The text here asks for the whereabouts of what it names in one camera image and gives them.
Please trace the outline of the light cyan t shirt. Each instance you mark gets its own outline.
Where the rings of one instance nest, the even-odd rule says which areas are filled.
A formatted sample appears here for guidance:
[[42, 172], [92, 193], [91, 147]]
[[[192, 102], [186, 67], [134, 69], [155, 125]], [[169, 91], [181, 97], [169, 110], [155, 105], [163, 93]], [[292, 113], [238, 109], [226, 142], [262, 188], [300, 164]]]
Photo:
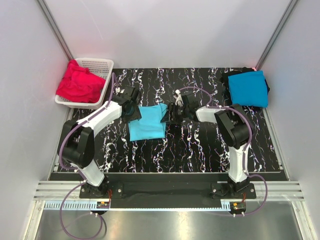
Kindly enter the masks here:
[[166, 135], [166, 123], [161, 122], [167, 112], [167, 105], [140, 106], [141, 119], [129, 122], [130, 141], [163, 139]]

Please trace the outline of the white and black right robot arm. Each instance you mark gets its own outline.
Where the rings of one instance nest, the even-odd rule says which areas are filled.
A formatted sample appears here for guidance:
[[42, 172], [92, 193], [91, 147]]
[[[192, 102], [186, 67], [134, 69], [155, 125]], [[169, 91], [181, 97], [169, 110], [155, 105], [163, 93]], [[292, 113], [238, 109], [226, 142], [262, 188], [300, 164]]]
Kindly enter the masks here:
[[177, 92], [175, 102], [167, 105], [162, 123], [179, 124], [189, 119], [194, 122], [217, 124], [222, 139], [229, 150], [227, 183], [213, 189], [214, 196], [239, 198], [249, 186], [248, 151], [253, 137], [249, 119], [239, 104], [230, 106], [201, 106], [190, 94]]

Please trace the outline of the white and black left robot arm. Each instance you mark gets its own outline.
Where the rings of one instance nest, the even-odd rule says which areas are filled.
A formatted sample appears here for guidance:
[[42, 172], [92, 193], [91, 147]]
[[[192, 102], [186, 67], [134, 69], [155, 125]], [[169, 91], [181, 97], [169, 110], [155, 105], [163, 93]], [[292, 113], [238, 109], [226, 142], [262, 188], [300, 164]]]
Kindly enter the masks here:
[[78, 121], [67, 120], [61, 131], [57, 154], [63, 169], [76, 170], [83, 178], [85, 190], [97, 198], [108, 193], [108, 177], [100, 171], [95, 156], [95, 137], [117, 119], [124, 123], [142, 118], [139, 110], [140, 91], [124, 86], [116, 90], [100, 108]]

